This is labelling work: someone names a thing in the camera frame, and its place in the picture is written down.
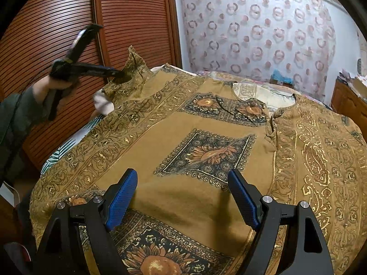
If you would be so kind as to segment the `person left forearm sleeve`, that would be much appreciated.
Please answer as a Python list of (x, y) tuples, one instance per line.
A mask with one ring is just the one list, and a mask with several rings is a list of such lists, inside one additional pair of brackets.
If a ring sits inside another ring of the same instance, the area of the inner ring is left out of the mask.
[(1, 181), (6, 178), (12, 162), (32, 127), (44, 122), (47, 108), (36, 101), (33, 87), (21, 94), (12, 94), (1, 102)]

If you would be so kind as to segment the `person left hand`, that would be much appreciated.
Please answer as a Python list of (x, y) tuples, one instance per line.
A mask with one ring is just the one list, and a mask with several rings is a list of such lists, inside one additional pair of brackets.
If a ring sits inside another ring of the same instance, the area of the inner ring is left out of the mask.
[(44, 102), (45, 98), (47, 97), (48, 93), (51, 90), (64, 90), (71, 88), (72, 91), (69, 93), (66, 97), (61, 99), (59, 104), (61, 106), (66, 105), (69, 100), (71, 99), (71, 96), (74, 94), (74, 92), (77, 90), (77, 87), (79, 87), (80, 83), (75, 82), (66, 82), (62, 80), (55, 80), (51, 78), (49, 75), (43, 77), (42, 79), (38, 80), (32, 85), (32, 93), (33, 96), (38, 104), (41, 104)]

